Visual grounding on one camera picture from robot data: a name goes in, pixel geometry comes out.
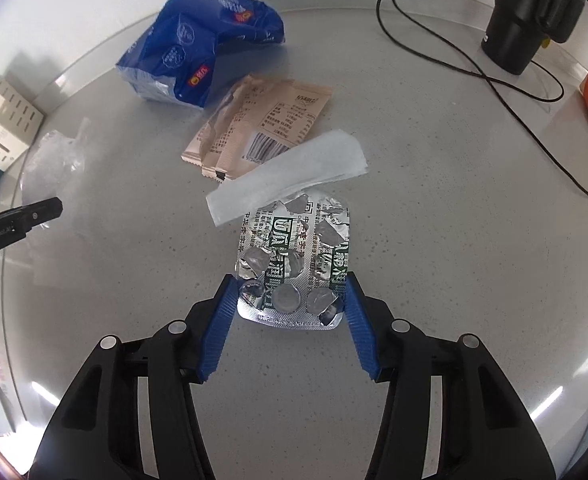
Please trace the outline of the clear plastic bag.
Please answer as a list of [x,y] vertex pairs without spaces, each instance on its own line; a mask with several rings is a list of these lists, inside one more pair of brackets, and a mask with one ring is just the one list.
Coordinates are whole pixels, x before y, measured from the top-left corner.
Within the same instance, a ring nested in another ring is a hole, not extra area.
[[20,177],[24,205],[57,197],[69,198],[85,173],[86,147],[92,122],[83,118],[72,138],[60,131],[45,133],[28,156]]

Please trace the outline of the silver pill blister pack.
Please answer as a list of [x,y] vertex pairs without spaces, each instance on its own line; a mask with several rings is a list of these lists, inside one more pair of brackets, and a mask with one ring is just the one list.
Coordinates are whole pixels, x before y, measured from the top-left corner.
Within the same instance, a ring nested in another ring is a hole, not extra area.
[[306,190],[245,214],[235,272],[241,318],[282,330],[333,330],[344,316],[350,214]]

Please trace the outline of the beige cardboard organizer box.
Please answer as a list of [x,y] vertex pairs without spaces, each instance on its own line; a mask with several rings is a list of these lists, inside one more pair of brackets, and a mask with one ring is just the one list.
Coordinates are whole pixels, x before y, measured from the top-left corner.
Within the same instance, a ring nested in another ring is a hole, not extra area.
[[30,148],[44,115],[0,77],[0,170],[6,171]]

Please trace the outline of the blue plastic snack bag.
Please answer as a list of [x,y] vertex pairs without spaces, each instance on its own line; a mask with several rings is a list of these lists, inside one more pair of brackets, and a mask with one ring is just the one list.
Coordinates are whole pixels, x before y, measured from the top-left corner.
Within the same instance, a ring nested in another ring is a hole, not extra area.
[[167,0],[116,68],[145,100],[204,107],[220,52],[284,39],[280,14],[260,0]]

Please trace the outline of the white paper strip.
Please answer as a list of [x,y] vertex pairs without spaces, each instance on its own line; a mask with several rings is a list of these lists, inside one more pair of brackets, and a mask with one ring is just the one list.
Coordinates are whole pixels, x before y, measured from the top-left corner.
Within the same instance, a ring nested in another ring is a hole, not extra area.
[[359,141],[343,130],[332,130],[221,183],[206,202],[213,224],[222,226],[311,186],[359,177],[367,170]]

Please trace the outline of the black insulated tumbler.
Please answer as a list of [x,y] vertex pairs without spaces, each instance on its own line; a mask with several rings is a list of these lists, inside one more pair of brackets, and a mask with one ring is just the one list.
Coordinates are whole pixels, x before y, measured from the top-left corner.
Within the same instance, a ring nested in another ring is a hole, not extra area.
[[585,0],[495,0],[482,49],[498,66],[522,74],[546,40],[570,38]]

